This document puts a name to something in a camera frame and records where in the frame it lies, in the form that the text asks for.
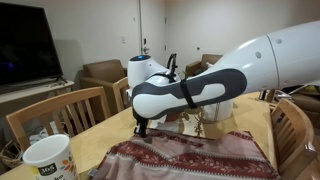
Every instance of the patterned cloth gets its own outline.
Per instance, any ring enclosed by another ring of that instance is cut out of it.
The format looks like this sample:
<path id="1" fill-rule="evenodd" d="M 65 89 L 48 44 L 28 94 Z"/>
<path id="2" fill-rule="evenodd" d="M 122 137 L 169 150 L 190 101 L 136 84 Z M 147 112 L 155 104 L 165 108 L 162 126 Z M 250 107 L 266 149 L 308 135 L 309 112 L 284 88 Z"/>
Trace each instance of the patterned cloth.
<path id="1" fill-rule="evenodd" d="M 281 179 L 248 132 L 206 139 L 148 129 L 113 146 L 94 179 Z"/>

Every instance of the television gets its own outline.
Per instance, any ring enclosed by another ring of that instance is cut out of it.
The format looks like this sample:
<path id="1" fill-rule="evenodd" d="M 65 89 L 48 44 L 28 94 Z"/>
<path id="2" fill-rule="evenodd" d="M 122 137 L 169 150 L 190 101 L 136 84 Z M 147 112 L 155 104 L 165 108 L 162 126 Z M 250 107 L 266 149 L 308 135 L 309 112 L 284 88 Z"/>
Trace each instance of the television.
<path id="1" fill-rule="evenodd" d="M 0 3 L 0 87 L 62 75 L 44 9 Z"/>

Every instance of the white mug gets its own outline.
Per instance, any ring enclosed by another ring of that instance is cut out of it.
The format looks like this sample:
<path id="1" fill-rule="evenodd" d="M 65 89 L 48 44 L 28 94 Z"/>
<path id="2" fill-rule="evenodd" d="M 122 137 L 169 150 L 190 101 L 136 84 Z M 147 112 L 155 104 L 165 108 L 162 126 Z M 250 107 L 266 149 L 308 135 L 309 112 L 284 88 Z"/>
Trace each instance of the white mug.
<path id="1" fill-rule="evenodd" d="M 31 145 L 23 154 L 36 180 L 80 179 L 70 151 L 70 138 L 55 134 Z"/>

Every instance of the wooden table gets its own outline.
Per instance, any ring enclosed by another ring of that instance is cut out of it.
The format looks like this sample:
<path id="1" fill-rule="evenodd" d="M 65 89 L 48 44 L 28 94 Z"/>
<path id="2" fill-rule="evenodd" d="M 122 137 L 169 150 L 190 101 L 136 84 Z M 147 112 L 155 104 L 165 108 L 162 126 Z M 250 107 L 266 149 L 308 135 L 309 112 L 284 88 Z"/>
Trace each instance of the wooden table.
<path id="1" fill-rule="evenodd" d="M 203 125 L 202 136 L 219 138 L 234 130 L 250 131 L 276 167 L 269 106 L 268 103 L 256 101 L 257 96 L 258 93 L 252 93 L 235 98 L 232 116 L 218 123 Z M 133 135 L 135 123 L 129 108 L 71 139 L 71 150 L 81 179 L 86 179 L 87 172 L 99 165 L 110 147 Z M 196 135 L 194 125 L 192 121 L 181 121 L 179 131 Z M 21 165 L 0 176 L 0 180 L 10 179 L 28 180 L 32 176 L 28 167 Z"/>

